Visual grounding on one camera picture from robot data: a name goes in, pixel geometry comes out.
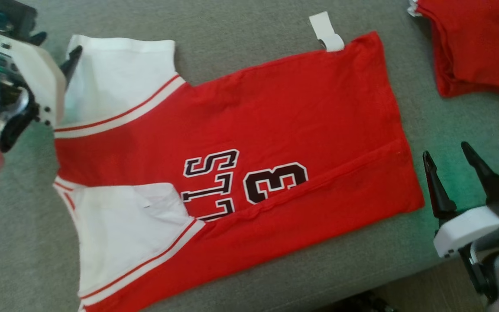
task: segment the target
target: striped trim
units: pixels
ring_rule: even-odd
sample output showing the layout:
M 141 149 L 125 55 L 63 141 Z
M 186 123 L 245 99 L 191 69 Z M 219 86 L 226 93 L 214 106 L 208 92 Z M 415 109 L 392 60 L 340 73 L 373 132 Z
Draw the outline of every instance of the striped trim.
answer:
M 139 105 L 130 108 L 126 112 L 90 124 L 69 124 L 59 126 L 55 128 L 54 136 L 55 138 L 77 138 L 79 136 L 84 137 L 95 133 L 111 130 L 113 128 L 127 124 L 154 109 L 184 83 L 186 83 L 186 81 L 182 79 L 182 77 L 180 77 L 179 75 L 175 75 L 174 77 L 169 79 L 169 81 L 167 81 L 162 87 L 160 87 L 159 90 L 155 91 L 155 93 L 151 95 L 151 97 L 149 97 L 146 101 L 143 101 Z
M 190 222 L 186 229 L 180 233 L 176 240 L 174 240 L 165 251 L 156 257 L 152 257 L 151 259 L 138 265 L 136 268 L 133 268 L 128 273 L 115 279 L 113 282 L 107 284 L 107 286 L 102 287 L 95 292 L 88 294 L 79 293 L 78 296 L 81 298 L 82 304 L 90 306 L 97 302 L 101 302 L 101 300 L 105 300 L 109 296 L 112 296 L 114 293 L 134 282 L 136 279 L 163 264 L 165 261 L 174 256 L 175 253 L 177 253 L 184 245 L 186 245 L 186 243 L 204 226 L 205 222 L 198 221 L 196 219 L 192 220 L 192 222 Z

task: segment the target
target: jersey number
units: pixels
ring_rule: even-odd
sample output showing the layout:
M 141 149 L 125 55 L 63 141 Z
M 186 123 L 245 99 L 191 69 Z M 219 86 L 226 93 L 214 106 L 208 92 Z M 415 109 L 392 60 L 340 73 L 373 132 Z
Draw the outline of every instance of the jersey number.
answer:
M 226 169 L 233 169 L 238 163 L 240 152 L 236 149 L 224 150 L 223 152 L 209 154 L 203 160 L 202 157 L 187 159 L 184 163 L 184 176 L 192 178 L 193 176 L 202 176 L 214 171 L 217 167 L 217 173 L 214 176 L 216 185 L 206 189 L 181 192 L 182 201 L 191 202 L 197 199 L 212 195 L 229 195 L 232 191 L 233 172 L 220 172 Z M 291 178 L 288 185 L 285 185 L 285 179 Z M 276 166 L 273 169 L 265 169 L 254 172 L 248 172 L 243 181 L 246 200 L 252 204 L 257 204 L 269 197 L 269 192 L 282 189 L 291 189 L 293 186 L 307 181 L 307 169 L 298 162 Z M 198 217 L 202 221 L 214 221 L 234 212 L 234 201 L 231 197 L 217 200 L 215 206 L 219 212 Z

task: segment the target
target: white tag on red garment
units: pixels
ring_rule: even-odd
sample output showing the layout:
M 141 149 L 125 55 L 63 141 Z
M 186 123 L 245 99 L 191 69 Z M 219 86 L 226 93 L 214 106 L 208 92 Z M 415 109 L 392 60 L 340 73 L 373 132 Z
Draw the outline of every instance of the white tag on red garment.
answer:
M 335 52 L 344 49 L 344 41 L 334 32 L 328 12 L 322 12 L 309 17 L 311 26 L 315 31 L 317 39 L 321 42 L 327 52 Z

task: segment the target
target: red stripe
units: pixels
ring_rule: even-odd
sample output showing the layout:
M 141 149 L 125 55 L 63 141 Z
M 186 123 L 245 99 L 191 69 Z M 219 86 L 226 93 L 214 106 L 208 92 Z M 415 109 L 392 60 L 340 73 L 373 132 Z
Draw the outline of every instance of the red stripe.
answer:
M 65 185 L 63 185 L 63 184 L 61 184 L 61 183 L 59 183 L 59 182 L 53 182 L 53 184 L 55 184 L 55 185 L 57 185 L 57 186 L 59 186 L 59 187 L 61 187 L 61 188 L 65 189 L 65 190 L 67 190 L 67 191 L 69 191 L 69 192 L 73 191 L 73 189 L 68 188 L 68 187 L 66 187 Z
M 75 210 L 75 209 L 76 209 L 76 207 L 75 207 L 75 203 L 73 203 L 73 200 L 71 199 L 71 197 L 69 196 L 69 194 L 68 194 L 68 193 L 65 193 L 65 197 L 66 197 L 66 198 L 67 198 L 67 200 L 69 201 L 69 204 L 71 204 L 71 208 L 72 208 L 73 210 Z
M 72 131 L 72 130 L 80 130 L 80 129 L 90 128 L 90 127 L 99 126 L 100 124 L 108 123 L 108 122 L 113 121 L 115 119 L 121 118 L 122 116 L 127 115 L 127 114 L 137 110 L 138 108 L 142 107 L 143 105 L 147 104 L 147 102 L 151 101 L 154 97 L 156 97 L 161 91 L 163 91 L 163 89 L 165 89 L 168 85 L 170 85 L 170 83 L 172 83 L 172 81 L 174 81 L 178 77 L 180 77 L 180 75 L 176 75 L 175 77 L 172 77 L 169 81 L 167 81 L 167 83 L 165 83 L 162 87 L 160 87 L 159 90 L 155 91 L 155 93 L 153 95 L 151 95 L 151 97 L 149 97 L 149 99 L 147 99 L 146 101 L 143 101 L 141 104 L 127 110 L 126 112 L 124 112 L 120 115 L 117 115 L 115 117 L 111 117 L 109 119 L 102 120 L 100 122 L 85 124 L 83 126 L 55 129 L 54 132 L 63 132 L 63 131 Z
M 192 225 L 194 225 L 194 223 L 196 223 L 196 219 L 194 219 L 194 221 L 192 221 L 192 223 L 190 223 L 190 225 L 188 225 L 188 227 L 186 227 L 186 229 L 184 229 L 184 231 L 182 231 L 182 233 L 180 234 L 180 236 L 178 236 L 178 238 L 174 241 L 174 243 L 172 243 L 172 245 L 170 245 L 170 247 L 168 247 L 167 250 L 163 251 L 161 254 L 159 254 L 158 256 L 156 257 L 153 257 L 151 259 L 149 259 L 148 261 L 145 261 L 144 263 L 138 265 L 136 268 L 133 268 L 132 270 L 128 271 L 128 273 L 124 274 L 123 276 L 115 279 L 114 281 L 112 281 L 111 283 L 107 284 L 107 286 L 103 287 L 103 288 L 100 288 L 99 290 L 96 290 L 95 292 L 92 292 L 91 294 L 87 294 L 85 296 L 82 296 L 81 299 L 85 299 L 85 298 L 88 298 L 88 297 L 91 297 L 95 294 L 99 294 L 100 292 L 102 292 L 103 290 L 113 286 L 114 284 L 116 284 L 117 282 L 119 282 L 121 279 L 125 278 L 127 275 L 131 274 L 132 272 L 134 272 L 135 270 L 143 267 L 144 265 L 150 263 L 151 261 L 154 261 L 156 259 L 158 259 L 159 257 L 162 257 L 165 253 L 168 253 L 175 245 L 176 243 L 178 243 L 178 241 L 180 241 L 180 239 L 184 236 L 184 234 L 186 234 L 186 232 L 192 227 Z

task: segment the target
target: gray cushion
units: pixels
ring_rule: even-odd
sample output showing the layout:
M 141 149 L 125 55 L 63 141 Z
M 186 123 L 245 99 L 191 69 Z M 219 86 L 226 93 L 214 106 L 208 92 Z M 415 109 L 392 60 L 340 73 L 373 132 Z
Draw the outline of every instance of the gray cushion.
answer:
M 60 62 L 72 34 L 174 39 L 178 72 L 192 84 L 321 48 L 308 16 L 327 10 L 346 42 L 377 30 L 418 177 L 430 150 L 459 207 L 481 205 L 483 189 L 461 154 L 469 141 L 499 172 L 499 95 L 441 99 L 424 23 L 405 0 L 28 0 L 44 45 Z M 0 311 L 75 311 L 78 241 L 51 187 L 58 168 L 49 128 L 32 125 L 0 175 Z M 306 311 L 438 262 L 430 203 L 228 278 L 148 311 Z

